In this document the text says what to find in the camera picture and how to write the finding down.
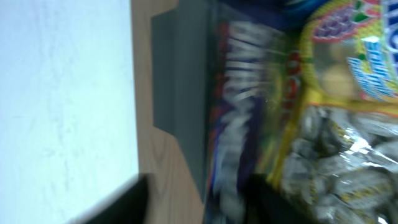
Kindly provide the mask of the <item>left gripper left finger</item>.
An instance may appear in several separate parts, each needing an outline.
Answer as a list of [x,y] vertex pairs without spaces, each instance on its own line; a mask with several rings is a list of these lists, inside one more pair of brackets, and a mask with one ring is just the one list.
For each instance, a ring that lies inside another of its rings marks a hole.
[[149,206],[149,175],[142,175],[110,205],[77,224],[145,224]]

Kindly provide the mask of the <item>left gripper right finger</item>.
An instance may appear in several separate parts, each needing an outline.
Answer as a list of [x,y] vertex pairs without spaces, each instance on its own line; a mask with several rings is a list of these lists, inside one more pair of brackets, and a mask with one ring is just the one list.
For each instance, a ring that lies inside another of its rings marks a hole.
[[252,174],[248,178],[244,196],[248,206],[256,212],[259,223],[313,224],[311,218],[298,211],[267,184],[262,175]]

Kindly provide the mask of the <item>yellow Hacks candy bag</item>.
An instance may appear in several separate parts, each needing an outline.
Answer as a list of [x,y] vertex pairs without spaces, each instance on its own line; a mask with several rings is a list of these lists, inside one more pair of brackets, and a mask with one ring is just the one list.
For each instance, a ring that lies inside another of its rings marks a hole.
[[316,223],[396,223],[397,106],[304,94],[266,181]]

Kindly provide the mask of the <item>purple Dairy Milk bar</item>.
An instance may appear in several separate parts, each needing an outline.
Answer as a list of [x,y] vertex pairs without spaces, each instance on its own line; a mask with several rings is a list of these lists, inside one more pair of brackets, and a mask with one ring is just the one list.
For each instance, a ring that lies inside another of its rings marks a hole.
[[244,222],[241,190],[254,171],[280,94],[282,6],[282,1],[212,3],[205,223]]

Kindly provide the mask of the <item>dark green box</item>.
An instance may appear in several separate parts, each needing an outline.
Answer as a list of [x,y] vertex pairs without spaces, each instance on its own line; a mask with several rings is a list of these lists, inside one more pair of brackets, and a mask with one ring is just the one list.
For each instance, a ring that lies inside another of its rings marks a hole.
[[177,140],[202,201],[217,10],[216,1],[181,0],[151,19],[154,126]]

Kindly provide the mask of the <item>blue Oreo cookie pack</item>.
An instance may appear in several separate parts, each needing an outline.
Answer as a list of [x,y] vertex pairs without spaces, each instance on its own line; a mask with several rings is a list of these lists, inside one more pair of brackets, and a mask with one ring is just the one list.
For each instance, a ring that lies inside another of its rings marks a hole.
[[284,3],[282,12],[290,26],[300,26],[326,2],[328,0],[288,0]]

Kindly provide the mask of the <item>green Haribo gummy bag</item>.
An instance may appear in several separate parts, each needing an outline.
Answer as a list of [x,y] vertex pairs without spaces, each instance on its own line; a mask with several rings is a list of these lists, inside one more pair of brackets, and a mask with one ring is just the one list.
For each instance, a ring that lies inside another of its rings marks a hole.
[[289,57],[297,53],[298,32],[283,33],[271,40],[267,51],[266,80],[264,90],[264,112],[261,126],[259,157],[255,173],[269,175],[278,161],[279,149],[283,144],[285,129],[295,106],[297,91],[289,95],[289,82],[294,88],[300,86],[300,79],[289,74]]

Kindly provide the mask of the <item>yellow Mentos bottle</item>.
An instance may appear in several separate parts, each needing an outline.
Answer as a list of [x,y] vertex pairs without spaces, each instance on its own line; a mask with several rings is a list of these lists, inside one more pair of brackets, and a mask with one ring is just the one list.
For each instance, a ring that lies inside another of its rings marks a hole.
[[305,81],[338,98],[397,103],[397,0],[333,0],[303,27]]

